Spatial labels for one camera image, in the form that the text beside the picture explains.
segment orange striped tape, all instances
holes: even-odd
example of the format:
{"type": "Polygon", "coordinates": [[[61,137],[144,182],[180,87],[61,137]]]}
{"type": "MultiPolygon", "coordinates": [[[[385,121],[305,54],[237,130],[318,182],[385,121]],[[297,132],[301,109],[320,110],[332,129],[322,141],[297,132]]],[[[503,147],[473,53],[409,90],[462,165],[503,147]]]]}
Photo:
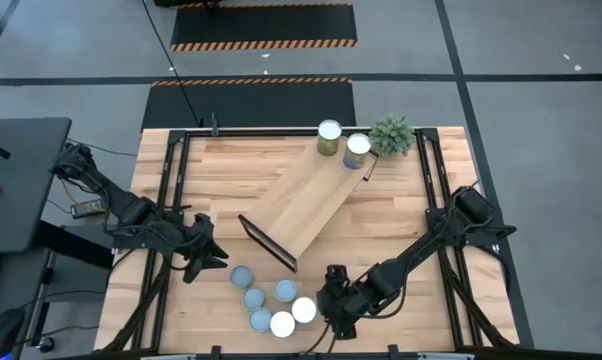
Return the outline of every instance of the orange striped tape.
{"type": "Polygon", "coordinates": [[[355,39],[262,40],[173,44],[172,51],[254,50],[353,47],[355,39]]]}
{"type": "Polygon", "coordinates": [[[252,79],[217,79],[217,80],[177,80],[155,81],[150,87],[175,85],[248,85],[248,84],[284,84],[284,83],[317,83],[317,82],[352,82],[349,78],[252,78],[252,79]]]}
{"type": "MultiPolygon", "coordinates": [[[[258,7],[286,7],[286,6],[352,6],[352,4],[348,3],[311,3],[311,4],[268,4],[268,5],[242,5],[242,4],[219,4],[220,8],[258,8],[258,7]]],[[[203,3],[194,3],[194,4],[185,4],[179,6],[179,9],[189,9],[189,8],[198,8],[204,7],[203,3]]]]}

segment metal can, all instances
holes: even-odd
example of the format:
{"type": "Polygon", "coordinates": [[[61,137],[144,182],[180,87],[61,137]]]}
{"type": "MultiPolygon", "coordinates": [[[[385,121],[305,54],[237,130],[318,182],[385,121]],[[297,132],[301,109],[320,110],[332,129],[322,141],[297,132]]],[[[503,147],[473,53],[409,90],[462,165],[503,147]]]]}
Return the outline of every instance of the metal can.
{"type": "Polygon", "coordinates": [[[319,138],[317,140],[317,151],[321,155],[332,156],[339,151],[339,137],[341,136],[341,125],[336,120],[323,120],[319,124],[319,138]]]}
{"type": "Polygon", "coordinates": [[[352,134],[343,154],[343,163],[350,169],[360,169],[365,165],[368,152],[372,144],[370,138],[364,134],[352,134]]]}

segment concrete floor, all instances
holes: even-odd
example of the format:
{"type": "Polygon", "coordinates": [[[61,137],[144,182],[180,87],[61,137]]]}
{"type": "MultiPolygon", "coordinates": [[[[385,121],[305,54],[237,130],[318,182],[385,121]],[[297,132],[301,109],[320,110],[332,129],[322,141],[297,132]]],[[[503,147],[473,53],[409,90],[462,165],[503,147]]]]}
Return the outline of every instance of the concrete floor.
{"type": "MultiPolygon", "coordinates": [[[[27,85],[23,79],[169,76],[140,1],[19,1],[0,37],[0,79],[27,85]]],[[[286,1],[228,0],[234,2],[286,1]]],[[[0,19],[8,3],[0,0],[0,19]]],[[[452,74],[434,0],[351,3],[359,36],[351,49],[178,53],[173,59],[181,75],[268,70],[400,80],[392,75],[452,74]]],[[[602,73],[602,0],[444,3],[466,74],[602,73]]],[[[168,41],[176,11],[149,6],[168,41]]],[[[510,242],[535,346],[602,352],[602,81],[468,88],[504,219],[519,228],[510,242]]],[[[466,125],[454,82],[355,81],[353,89],[360,125],[390,112],[415,125],[466,125]]],[[[148,91],[147,84],[0,86],[0,118],[67,116],[75,140],[135,152],[148,91]]],[[[130,183],[134,158],[95,155],[104,173],[121,186],[130,183]]],[[[70,204],[58,183],[50,199],[70,204]]],[[[76,224],[52,206],[43,216],[76,224]]],[[[78,308],[55,304],[46,329],[98,323],[99,303],[78,308]]],[[[94,335],[59,334],[50,355],[85,353],[94,335]]]]}

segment wooden table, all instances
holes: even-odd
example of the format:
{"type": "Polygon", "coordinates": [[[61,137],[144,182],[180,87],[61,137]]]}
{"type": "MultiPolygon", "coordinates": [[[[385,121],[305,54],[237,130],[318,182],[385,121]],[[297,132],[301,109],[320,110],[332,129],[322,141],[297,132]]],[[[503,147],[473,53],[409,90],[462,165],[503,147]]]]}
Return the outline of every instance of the wooden table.
{"type": "MultiPolygon", "coordinates": [[[[132,191],[155,199],[169,130],[146,130],[132,180],[132,191]]],[[[462,127],[439,128],[450,188],[472,184],[476,172],[462,127]]],[[[241,305],[242,291],[228,282],[230,269],[249,266],[255,286],[266,292],[266,307],[273,313],[290,311],[290,304],[274,299],[273,283],[293,278],[300,294],[315,298],[324,283],[326,266],[344,264],[354,279],[377,262],[395,257],[426,232],[427,198],[416,146],[407,157],[380,159],[369,182],[361,182],[332,217],[291,273],[257,243],[250,240],[237,215],[251,208],[301,153],[308,137],[220,137],[191,140],[183,205],[192,205],[185,218],[204,212],[215,224],[215,238],[230,255],[228,269],[202,272],[192,284],[172,272],[165,310],[160,353],[210,353],[221,345],[224,353],[272,353],[303,351],[318,339],[324,328],[320,316],[309,324],[297,324],[295,333],[278,339],[271,333],[254,333],[248,311],[241,305]]],[[[173,172],[178,154],[175,152],[173,172]]],[[[434,167],[434,155],[428,146],[434,167]]],[[[168,191],[171,203],[174,179],[168,191]]],[[[439,206],[438,179],[434,176],[439,206]]],[[[516,342],[509,300],[499,263],[474,248],[465,249],[468,272],[477,303],[509,340],[516,342]]],[[[182,264],[176,259],[174,264],[182,264]]],[[[146,253],[137,250],[113,272],[95,348],[106,345],[123,326],[139,299],[146,253]]],[[[386,352],[389,344],[399,351],[448,351],[454,346],[436,256],[410,274],[403,310],[387,320],[361,319],[358,338],[338,341],[334,352],[386,352]]],[[[457,299],[466,344],[470,344],[467,316],[457,299]]],[[[148,312],[143,345],[148,346],[154,311],[148,312]]],[[[317,348],[325,351],[331,333],[317,348]]]]}

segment potted plant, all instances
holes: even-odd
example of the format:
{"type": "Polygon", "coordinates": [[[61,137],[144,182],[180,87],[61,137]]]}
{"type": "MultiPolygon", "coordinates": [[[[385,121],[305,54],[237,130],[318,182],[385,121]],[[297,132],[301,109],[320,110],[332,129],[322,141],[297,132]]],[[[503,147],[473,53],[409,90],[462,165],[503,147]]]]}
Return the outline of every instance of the potted plant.
{"type": "Polygon", "coordinates": [[[392,114],[374,124],[369,135],[372,148],[383,157],[395,156],[398,153],[406,156],[416,141],[412,126],[405,116],[392,114]]]}

